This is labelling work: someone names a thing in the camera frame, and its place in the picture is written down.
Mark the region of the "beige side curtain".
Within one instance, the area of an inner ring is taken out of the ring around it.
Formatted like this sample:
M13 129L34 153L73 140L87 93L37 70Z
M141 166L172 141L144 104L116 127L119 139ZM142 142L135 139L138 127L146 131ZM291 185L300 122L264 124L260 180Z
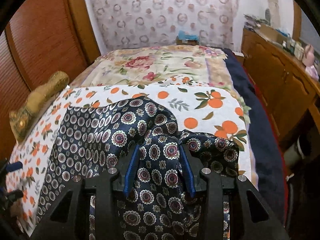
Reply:
M280 27L280 13L278 0L267 0L270 11L270 25L276 29Z

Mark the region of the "navy blue bed sheet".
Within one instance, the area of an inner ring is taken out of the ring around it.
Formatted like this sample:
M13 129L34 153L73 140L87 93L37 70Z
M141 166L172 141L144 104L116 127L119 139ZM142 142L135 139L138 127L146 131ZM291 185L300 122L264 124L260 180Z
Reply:
M255 87L244 68L230 49L222 50L226 55L226 67L231 75L233 87L250 107L248 137L253 151L258 176L258 190L282 224L287 211L287 193L283 171L283 159L274 137L267 114L258 99Z

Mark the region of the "orange fruit print blanket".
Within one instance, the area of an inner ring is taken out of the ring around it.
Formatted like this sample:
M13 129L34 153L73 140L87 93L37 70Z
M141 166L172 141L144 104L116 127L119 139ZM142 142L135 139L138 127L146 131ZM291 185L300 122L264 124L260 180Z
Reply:
M247 135L250 120L244 120L244 110L227 90L181 83L164 86L152 83L143 89L129 85L67 87L55 96L24 142L15 145L10 156L12 163L23 164L20 170L7 175L6 184L9 191L23 191L18 220L27 234L35 229L40 189L67 108L105 107L143 95L171 110L179 130L207 132L236 142L240 148L239 170L257 185L258 176L253 170L255 159Z

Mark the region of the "pink tissue pack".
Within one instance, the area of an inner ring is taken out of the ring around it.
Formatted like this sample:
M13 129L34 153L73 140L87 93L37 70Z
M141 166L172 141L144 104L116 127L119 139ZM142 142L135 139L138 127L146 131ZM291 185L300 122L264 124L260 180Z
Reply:
M308 66L305 68L306 74L308 74L313 80L318 81L319 75L317 69L314 65Z

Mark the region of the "pink thermos jug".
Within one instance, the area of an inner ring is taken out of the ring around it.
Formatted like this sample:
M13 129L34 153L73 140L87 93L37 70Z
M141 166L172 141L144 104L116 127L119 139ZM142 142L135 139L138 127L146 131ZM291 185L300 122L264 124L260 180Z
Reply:
M308 44L304 48L302 63L306 67L311 67L314 65L314 61L315 61L314 47L312 45Z

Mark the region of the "wooden sideboard cabinet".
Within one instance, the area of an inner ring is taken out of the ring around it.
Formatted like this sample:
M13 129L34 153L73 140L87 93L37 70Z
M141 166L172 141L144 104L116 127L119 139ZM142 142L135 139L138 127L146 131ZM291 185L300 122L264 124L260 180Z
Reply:
M319 83L294 56L248 29L242 33L241 51L279 141L293 135L307 111L319 117Z

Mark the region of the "navy patterned silk shirt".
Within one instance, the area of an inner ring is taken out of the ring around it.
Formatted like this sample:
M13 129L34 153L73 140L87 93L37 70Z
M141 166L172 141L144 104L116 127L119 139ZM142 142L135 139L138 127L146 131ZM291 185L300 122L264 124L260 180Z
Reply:
M128 197L117 191L118 161L140 146ZM204 191L191 198L179 145L200 159ZM204 239L229 235L221 178L238 175L239 147L208 133L179 131L150 98L98 108L69 107L54 142L32 239Z

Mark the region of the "box with blue items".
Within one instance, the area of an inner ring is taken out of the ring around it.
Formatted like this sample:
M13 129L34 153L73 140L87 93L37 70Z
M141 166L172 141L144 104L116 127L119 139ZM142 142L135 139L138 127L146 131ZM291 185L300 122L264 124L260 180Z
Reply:
M199 45L199 37L194 34L188 34L185 31L179 31L176 37L177 45L196 46Z

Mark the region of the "cardboard box on sideboard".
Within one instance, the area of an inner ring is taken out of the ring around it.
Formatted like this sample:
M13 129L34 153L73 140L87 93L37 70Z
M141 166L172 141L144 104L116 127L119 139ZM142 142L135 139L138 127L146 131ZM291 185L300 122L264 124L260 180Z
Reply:
M282 44L283 41L287 40L286 36L281 34L276 29L273 29L269 25L261 24L261 26L255 30L255 32L269 42Z

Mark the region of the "brown louvered wooden wardrobe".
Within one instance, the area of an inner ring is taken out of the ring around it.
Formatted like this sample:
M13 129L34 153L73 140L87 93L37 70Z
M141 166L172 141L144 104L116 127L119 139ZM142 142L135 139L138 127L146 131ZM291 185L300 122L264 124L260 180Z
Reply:
M85 0L1 0L1 158L16 142L9 113L56 71L77 78L100 55Z

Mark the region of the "pink circle pattern curtain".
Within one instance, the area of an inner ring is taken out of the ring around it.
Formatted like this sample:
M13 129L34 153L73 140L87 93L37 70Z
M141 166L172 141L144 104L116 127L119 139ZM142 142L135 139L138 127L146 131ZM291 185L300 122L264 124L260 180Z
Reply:
M201 45L233 48L239 0L85 0L102 53L175 44L180 32Z

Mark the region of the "floral beige bed blanket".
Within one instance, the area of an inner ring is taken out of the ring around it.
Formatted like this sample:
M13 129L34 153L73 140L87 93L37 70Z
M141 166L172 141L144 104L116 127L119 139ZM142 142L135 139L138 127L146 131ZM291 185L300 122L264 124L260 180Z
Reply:
M244 120L249 121L250 107L235 88L227 60L237 61L232 51L204 46L118 49L98 57L70 86L129 85L143 89L152 83L181 83L217 87L238 100Z

